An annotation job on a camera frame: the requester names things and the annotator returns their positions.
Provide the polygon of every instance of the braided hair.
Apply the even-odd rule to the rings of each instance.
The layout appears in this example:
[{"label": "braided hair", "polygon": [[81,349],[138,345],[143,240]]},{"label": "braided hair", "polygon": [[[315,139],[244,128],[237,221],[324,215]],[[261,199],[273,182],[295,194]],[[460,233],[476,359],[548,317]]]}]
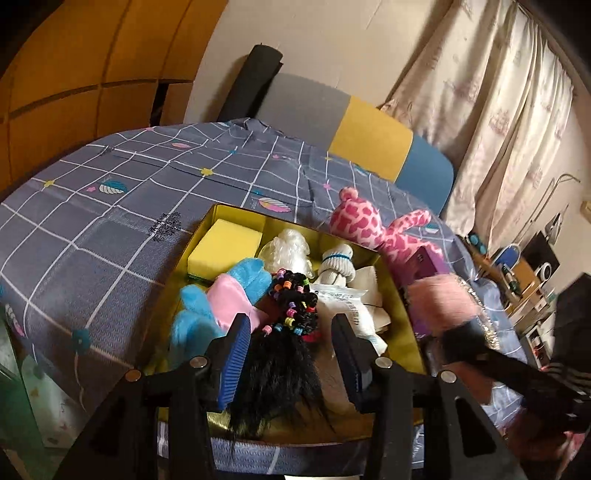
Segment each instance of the braided hair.
[{"label": "braided hair", "polygon": [[280,269],[269,295],[281,315],[272,325],[255,331],[229,406],[229,430],[236,436],[259,438],[276,417],[301,420],[296,404],[317,408],[324,418],[326,406],[309,349],[318,339],[318,297],[305,275]]}]

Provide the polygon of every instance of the yellow sponge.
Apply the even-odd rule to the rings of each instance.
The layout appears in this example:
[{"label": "yellow sponge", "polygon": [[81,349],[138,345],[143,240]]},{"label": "yellow sponge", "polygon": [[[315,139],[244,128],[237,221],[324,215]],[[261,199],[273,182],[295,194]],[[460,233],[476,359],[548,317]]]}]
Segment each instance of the yellow sponge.
[{"label": "yellow sponge", "polygon": [[187,272],[213,282],[240,260],[254,257],[261,237],[261,232],[218,219],[189,255]]}]

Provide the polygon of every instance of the pink fluffy toy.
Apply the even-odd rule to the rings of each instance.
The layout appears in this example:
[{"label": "pink fluffy toy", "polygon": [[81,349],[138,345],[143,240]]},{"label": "pink fluffy toy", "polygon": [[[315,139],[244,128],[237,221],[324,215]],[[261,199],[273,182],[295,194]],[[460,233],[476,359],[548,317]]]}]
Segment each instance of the pink fluffy toy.
[{"label": "pink fluffy toy", "polygon": [[375,206],[359,198],[356,189],[345,187],[339,192],[339,198],[340,205],[330,218],[330,233],[377,250],[386,260],[390,271],[403,265],[419,247],[429,248],[440,257],[443,256],[437,245],[404,233],[413,226],[428,224],[431,221],[429,211],[407,213],[384,228]]}]

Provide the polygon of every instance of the wooden desk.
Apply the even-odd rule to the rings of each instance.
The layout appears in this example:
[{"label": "wooden desk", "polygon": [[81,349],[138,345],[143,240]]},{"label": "wooden desk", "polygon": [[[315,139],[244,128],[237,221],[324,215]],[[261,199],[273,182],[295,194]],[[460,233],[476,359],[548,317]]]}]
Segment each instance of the wooden desk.
[{"label": "wooden desk", "polygon": [[494,281],[503,291],[505,297],[509,299],[509,305],[505,308],[507,316],[511,316],[517,312],[529,301],[532,302],[533,306],[542,299],[542,296],[538,292],[538,289],[540,288],[540,279],[535,276],[534,271],[525,259],[520,258],[512,269],[522,291],[522,298],[519,299],[509,291],[507,281],[501,273],[501,269],[493,265],[492,260],[489,257],[481,255],[473,245],[465,240],[464,244],[470,252],[474,264],[478,267],[479,274]]}]

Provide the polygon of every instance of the tissue box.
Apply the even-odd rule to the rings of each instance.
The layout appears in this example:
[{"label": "tissue box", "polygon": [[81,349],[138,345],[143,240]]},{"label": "tissue box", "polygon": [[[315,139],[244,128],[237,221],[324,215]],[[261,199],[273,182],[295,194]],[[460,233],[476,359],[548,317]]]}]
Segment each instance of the tissue box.
[{"label": "tissue box", "polygon": [[400,295],[407,308],[414,334],[419,339],[425,335],[430,335],[431,332],[416,312],[413,311],[413,306],[406,301],[406,287],[414,283],[415,280],[444,273],[451,273],[450,268],[439,255],[425,247],[420,247],[395,273],[396,285],[400,288]]}]

